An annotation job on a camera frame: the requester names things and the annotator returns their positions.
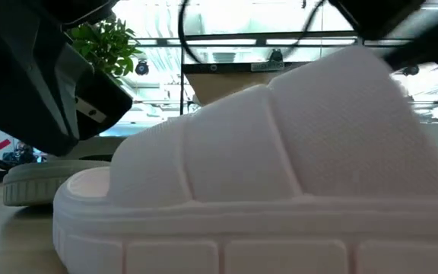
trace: ceiling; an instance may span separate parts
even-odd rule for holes
[[[186,12],[184,29],[188,35],[215,35],[225,33],[277,33],[296,32],[315,6],[315,1],[302,0],[191,0]],[[121,123],[154,124],[179,115],[181,49],[178,47],[178,12],[180,0],[121,0],[113,9],[118,18],[126,20],[127,26],[136,32],[150,66],[144,76],[127,75],[125,89],[137,103],[123,117]],[[408,40],[421,30],[438,21],[438,0],[426,5],[409,17],[387,38]],[[352,30],[349,23],[329,3],[317,12],[310,31]],[[167,44],[158,46],[160,41]],[[286,49],[294,40],[267,40],[265,47],[253,47],[255,40],[203,40],[190,44],[203,62],[264,62],[272,48]],[[355,37],[336,37],[324,40],[303,40],[302,47],[285,58],[290,62],[315,61],[344,46],[355,43]],[[381,53],[384,41],[368,43]],[[185,57],[185,63],[193,61]],[[398,81],[420,104],[415,110],[426,117],[438,117],[438,68],[425,65],[419,75],[405,77],[394,74]],[[186,83],[186,99],[191,100],[193,89]]]

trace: wooden table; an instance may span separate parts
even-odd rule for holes
[[[52,245],[52,208],[9,208],[0,184],[0,274],[67,273]]]

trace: white slide sandal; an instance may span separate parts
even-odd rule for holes
[[[71,274],[434,274],[438,152],[351,47],[127,138],[53,218]]]

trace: black cable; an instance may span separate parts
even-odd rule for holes
[[[285,52],[283,54],[284,57],[289,56],[294,50],[295,50],[295,45],[297,45],[304,37],[305,37],[305,33],[309,31],[310,29],[310,25],[313,22],[314,17],[316,16],[317,11],[319,10],[319,8],[324,4],[325,0],[320,0],[319,2],[317,2],[316,6],[314,7],[314,9],[312,10],[312,12],[310,12],[309,17],[303,27],[303,31],[300,32],[300,35],[297,39],[297,41],[293,44],[290,45],[289,49],[287,50],[287,52]],[[185,18],[185,14],[186,14],[186,7],[189,4],[189,0],[183,0],[182,2],[182,7],[180,8],[180,13],[179,13],[179,40],[180,40],[180,44],[182,45],[183,50],[185,50],[186,54],[188,56],[190,56],[195,62],[197,62],[198,64],[202,64],[202,62],[198,59],[198,57],[194,54],[194,52],[190,49],[189,44],[187,43],[186,40],[186,35],[185,35],[185,31],[184,31],[184,18]]]

